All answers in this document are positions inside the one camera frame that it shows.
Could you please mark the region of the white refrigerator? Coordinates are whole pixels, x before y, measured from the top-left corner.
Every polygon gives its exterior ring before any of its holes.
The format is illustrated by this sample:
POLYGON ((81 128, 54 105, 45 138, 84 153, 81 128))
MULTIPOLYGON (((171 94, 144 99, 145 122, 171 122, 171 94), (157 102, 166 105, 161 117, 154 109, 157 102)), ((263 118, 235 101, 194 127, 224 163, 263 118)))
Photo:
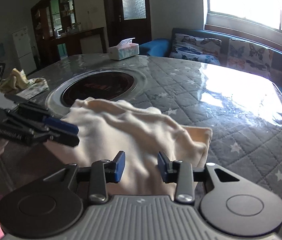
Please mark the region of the white refrigerator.
POLYGON ((37 70, 37 67, 34 61, 27 27, 12 33, 12 37, 21 69, 24 70, 26 75, 33 73, 37 70))

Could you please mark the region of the cream knit garment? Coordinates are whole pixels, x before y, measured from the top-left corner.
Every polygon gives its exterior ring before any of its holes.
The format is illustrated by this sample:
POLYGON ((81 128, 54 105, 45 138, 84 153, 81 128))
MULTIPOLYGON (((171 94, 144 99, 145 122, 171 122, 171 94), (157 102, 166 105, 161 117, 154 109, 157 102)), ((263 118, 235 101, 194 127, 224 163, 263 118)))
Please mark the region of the cream knit garment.
POLYGON ((63 121, 78 126, 78 146, 52 141, 44 145, 64 164, 88 167, 125 152, 121 181, 107 185, 108 193, 113 195, 174 196, 176 185, 163 182, 157 154, 164 152, 170 160, 203 167, 212 139, 211 128, 182 126, 155 107, 141 109, 125 100, 76 100, 63 121))

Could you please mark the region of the butterfly cushion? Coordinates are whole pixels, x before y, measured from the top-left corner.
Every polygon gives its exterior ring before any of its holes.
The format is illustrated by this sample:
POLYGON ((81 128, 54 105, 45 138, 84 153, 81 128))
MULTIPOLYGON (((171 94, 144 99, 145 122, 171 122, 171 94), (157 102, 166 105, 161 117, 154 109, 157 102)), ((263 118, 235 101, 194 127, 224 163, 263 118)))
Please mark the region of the butterfly cushion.
POLYGON ((217 38, 175 34, 169 57, 220 65, 222 41, 217 38))
POLYGON ((226 66, 270 79, 274 52, 253 42, 231 38, 226 66))

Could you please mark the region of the dark wooden cabinet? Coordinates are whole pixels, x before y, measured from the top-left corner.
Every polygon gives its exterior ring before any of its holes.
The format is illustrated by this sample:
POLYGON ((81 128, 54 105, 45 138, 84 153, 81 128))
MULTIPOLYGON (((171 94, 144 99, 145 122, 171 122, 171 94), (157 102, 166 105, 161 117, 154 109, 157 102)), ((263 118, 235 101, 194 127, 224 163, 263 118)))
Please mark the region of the dark wooden cabinet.
POLYGON ((76 19, 75 0, 40 0, 31 8, 39 68, 82 54, 81 40, 98 36, 107 52, 104 27, 84 27, 76 19))

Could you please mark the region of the round induction cooktop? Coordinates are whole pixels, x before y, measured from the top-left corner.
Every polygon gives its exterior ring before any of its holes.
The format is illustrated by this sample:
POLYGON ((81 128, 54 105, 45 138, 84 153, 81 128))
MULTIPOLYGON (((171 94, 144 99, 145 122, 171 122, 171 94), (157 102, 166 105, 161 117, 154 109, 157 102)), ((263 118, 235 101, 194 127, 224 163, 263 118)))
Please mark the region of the round induction cooktop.
POLYGON ((148 84, 146 76, 135 69, 99 69, 79 74, 51 91, 45 105, 56 115, 65 115, 75 100, 87 98, 132 100, 148 84))

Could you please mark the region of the yellow green cloth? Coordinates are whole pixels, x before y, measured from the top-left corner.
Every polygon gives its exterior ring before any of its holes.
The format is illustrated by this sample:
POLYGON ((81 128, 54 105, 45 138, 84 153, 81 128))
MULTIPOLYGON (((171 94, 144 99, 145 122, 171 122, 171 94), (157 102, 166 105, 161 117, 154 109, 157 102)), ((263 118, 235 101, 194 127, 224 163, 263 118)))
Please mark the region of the yellow green cloth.
POLYGON ((7 95, 17 95, 26 100, 49 90, 46 79, 42 77, 28 79, 24 70, 14 68, 9 77, 0 81, 0 92, 7 95))

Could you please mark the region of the dark wooden door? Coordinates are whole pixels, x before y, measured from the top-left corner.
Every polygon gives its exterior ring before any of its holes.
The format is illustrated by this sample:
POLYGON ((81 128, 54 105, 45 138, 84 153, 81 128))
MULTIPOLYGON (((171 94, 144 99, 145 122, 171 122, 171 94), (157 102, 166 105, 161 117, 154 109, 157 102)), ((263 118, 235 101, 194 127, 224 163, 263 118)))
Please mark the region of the dark wooden door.
POLYGON ((133 38, 137 44, 152 40, 149 0, 104 0, 108 45, 133 38))

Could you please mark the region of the right butterfly cushion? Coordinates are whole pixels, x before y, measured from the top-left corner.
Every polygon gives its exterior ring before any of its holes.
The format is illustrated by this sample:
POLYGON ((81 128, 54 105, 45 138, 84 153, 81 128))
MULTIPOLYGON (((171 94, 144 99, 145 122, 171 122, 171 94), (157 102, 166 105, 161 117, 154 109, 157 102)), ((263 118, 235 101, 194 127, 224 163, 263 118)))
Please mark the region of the right butterfly cushion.
POLYGON ((253 42, 231 38, 226 66, 270 79, 274 52, 253 42))

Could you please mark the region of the blue corner sofa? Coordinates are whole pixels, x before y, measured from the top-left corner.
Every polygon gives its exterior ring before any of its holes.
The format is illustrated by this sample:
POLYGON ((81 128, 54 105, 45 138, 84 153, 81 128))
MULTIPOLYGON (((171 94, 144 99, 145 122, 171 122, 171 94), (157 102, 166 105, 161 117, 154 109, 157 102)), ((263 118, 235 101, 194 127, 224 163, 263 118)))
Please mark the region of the blue corner sofa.
POLYGON ((172 57, 265 77, 282 92, 282 52, 262 43, 208 30, 172 29, 171 38, 140 45, 140 54, 172 57))

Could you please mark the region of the tissue box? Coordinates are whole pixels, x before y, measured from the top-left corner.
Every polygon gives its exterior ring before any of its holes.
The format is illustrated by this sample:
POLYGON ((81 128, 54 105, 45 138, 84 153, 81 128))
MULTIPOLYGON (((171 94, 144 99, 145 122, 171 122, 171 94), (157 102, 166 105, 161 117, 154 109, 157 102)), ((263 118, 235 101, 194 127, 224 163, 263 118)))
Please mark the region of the tissue box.
POLYGON ((139 55, 139 44, 133 43, 134 38, 127 38, 120 41, 116 46, 108 49, 108 56, 112 60, 120 61, 139 55))

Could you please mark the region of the left butterfly cushion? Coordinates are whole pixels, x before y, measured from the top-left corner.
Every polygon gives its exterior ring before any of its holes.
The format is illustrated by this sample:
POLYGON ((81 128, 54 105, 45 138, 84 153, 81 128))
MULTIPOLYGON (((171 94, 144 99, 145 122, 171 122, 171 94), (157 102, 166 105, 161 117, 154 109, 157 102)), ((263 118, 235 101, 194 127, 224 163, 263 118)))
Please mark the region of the left butterfly cushion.
POLYGON ((217 38, 175 34, 169 57, 220 65, 222 41, 217 38))

